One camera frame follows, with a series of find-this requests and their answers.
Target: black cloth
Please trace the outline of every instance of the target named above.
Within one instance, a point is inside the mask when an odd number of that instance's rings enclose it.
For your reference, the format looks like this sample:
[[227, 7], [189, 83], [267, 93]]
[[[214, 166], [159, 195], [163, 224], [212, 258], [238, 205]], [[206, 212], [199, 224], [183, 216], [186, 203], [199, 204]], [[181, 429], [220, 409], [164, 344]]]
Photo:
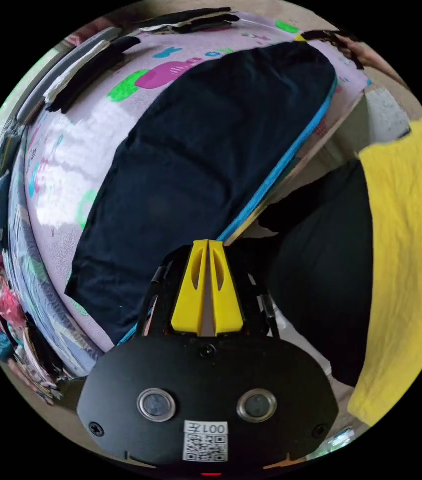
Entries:
[[172, 83], [118, 147], [66, 295], [119, 342], [163, 258], [223, 232], [322, 107], [335, 75], [316, 49], [285, 42], [203, 62]]
[[49, 112], [61, 110], [61, 113], [67, 113], [78, 97], [94, 81], [106, 70], [116, 66], [125, 59], [123, 52], [140, 43], [141, 40], [135, 36], [123, 36], [111, 42], [106, 49], [100, 51], [76, 72], [66, 87], [57, 94], [54, 102], [46, 105], [46, 110]]
[[186, 23], [182, 26], [172, 26], [170, 29], [176, 34], [193, 34], [195, 32], [201, 32], [203, 30], [213, 29], [224, 25], [229, 25], [233, 22], [238, 22], [239, 17], [237, 15], [220, 15], [212, 18], [199, 18], [192, 22]]
[[246, 238], [243, 252], [276, 306], [354, 387], [364, 365], [371, 312], [372, 217], [354, 159], [269, 206], [259, 225], [278, 235]]

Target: human hand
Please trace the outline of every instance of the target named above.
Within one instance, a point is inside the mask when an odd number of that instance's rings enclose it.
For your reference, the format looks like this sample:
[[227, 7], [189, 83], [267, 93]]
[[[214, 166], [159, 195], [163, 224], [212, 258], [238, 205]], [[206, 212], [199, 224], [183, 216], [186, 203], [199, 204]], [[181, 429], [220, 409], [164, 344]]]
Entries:
[[351, 54], [354, 54], [363, 67], [375, 67], [375, 58], [372, 55], [374, 52], [372, 50], [345, 36], [336, 34], [336, 38], [346, 46], [346, 48], [340, 48], [339, 50], [347, 59], [350, 59]]

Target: blue trim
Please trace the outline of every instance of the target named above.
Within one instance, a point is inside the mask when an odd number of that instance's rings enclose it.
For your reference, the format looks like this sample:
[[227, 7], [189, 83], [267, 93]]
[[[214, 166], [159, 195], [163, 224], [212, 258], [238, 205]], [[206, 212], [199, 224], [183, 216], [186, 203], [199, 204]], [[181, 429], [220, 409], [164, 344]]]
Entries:
[[302, 133], [297, 137], [296, 141], [289, 147], [284, 156], [279, 160], [277, 165], [273, 168], [271, 173], [264, 180], [262, 185], [258, 188], [257, 192], [249, 200], [248, 204], [242, 209], [241, 213], [239, 213], [239, 215], [237, 215], [237, 217], [231, 222], [231, 224], [219, 235], [219, 237], [217, 238], [219, 242], [224, 242], [225, 240], [227, 240], [237, 230], [237, 228], [239, 228], [245, 222], [245, 220], [257, 207], [259, 202], [264, 198], [264, 195], [269, 191], [272, 185], [274, 185], [274, 183], [279, 178], [280, 174], [283, 172], [289, 162], [292, 160], [292, 158], [294, 158], [299, 148], [301, 148], [302, 144], [316, 129], [317, 125], [322, 120], [322, 117], [329, 108], [329, 104], [331, 102], [332, 95], [334, 94], [334, 90], [336, 89], [336, 85], [337, 76], [334, 78], [334, 82], [331, 89], [329, 90], [329, 93], [327, 94], [326, 99], [324, 100], [324, 103], [316, 112], [312, 120], [302, 131]]
[[136, 333], [137, 324], [119, 341], [118, 345], [127, 342]]

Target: person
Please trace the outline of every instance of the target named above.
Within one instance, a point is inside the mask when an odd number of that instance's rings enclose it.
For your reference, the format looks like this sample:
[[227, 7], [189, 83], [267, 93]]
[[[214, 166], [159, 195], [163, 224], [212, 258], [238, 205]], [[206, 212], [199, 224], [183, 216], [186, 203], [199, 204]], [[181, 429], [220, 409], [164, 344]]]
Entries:
[[[378, 54], [343, 38], [403, 86]], [[230, 245], [248, 259], [285, 318], [354, 387], [348, 412], [368, 426], [422, 369], [422, 118], [388, 144], [270, 205], [274, 235]]]
[[336, 35], [336, 37], [346, 46], [346, 48], [340, 49], [341, 53], [346, 58], [349, 59], [351, 57], [351, 53], [353, 53], [363, 67], [369, 67], [377, 70], [397, 82], [399, 85], [403, 86], [405, 89], [409, 90], [409, 87], [405, 84], [404, 80], [402, 80], [397, 72], [374, 50], [365, 48], [349, 38], [340, 35]]

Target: camera lens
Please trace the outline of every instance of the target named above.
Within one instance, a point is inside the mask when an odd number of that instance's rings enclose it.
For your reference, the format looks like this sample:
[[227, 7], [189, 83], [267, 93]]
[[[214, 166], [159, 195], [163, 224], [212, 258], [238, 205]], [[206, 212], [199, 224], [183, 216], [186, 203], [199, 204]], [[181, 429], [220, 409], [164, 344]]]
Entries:
[[149, 388], [137, 399], [139, 413], [152, 422], [165, 422], [176, 413], [176, 404], [168, 392], [159, 388]]
[[267, 390], [256, 388], [249, 390], [237, 403], [237, 414], [247, 422], [264, 422], [276, 411], [277, 401]]
[[269, 400], [264, 395], [252, 395], [244, 403], [244, 411], [254, 419], [267, 415], [269, 408]]

